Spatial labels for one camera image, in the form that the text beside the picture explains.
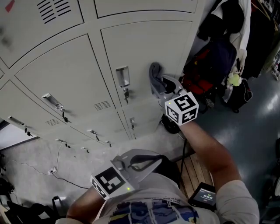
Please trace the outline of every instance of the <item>gray epoxy floor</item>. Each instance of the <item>gray epoxy floor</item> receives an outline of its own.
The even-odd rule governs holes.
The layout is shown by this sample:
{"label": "gray epoxy floor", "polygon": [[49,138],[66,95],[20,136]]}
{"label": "gray epoxy floor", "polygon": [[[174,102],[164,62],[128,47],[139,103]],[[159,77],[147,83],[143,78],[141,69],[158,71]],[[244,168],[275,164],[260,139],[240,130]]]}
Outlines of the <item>gray epoxy floor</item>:
{"label": "gray epoxy floor", "polygon": [[[249,80],[249,85],[254,93],[253,99],[240,109],[239,114],[217,102],[213,110],[199,115],[196,121],[229,149],[250,193],[261,206],[264,184],[276,162],[275,141],[280,137],[280,82],[276,82],[271,74],[265,74]],[[112,149],[101,148],[87,154],[85,151],[62,148],[57,176],[89,187],[90,174],[105,159],[112,159],[131,148],[154,150],[172,159],[181,154],[182,145],[183,141],[178,135],[167,133],[159,125],[156,133]],[[59,146],[38,139],[3,152],[9,161],[7,177],[15,185],[20,202],[50,204],[51,199],[59,195],[67,196],[70,204],[84,192],[62,180],[38,174],[26,165],[11,161],[29,163],[46,173],[56,166]]]}

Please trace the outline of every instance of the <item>forearm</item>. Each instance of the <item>forearm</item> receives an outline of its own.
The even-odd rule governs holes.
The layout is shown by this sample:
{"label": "forearm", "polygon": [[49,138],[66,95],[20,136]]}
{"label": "forearm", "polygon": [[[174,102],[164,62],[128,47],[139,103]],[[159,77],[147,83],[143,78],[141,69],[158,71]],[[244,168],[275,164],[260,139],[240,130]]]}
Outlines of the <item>forearm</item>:
{"label": "forearm", "polygon": [[241,179],[228,150],[216,139],[194,122],[180,128],[199,159],[212,174],[216,190],[231,180]]}
{"label": "forearm", "polygon": [[104,202],[104,199],[95,188],[91,187],[71,205],[66,217],[78,220],[84,224],[92,223]]}

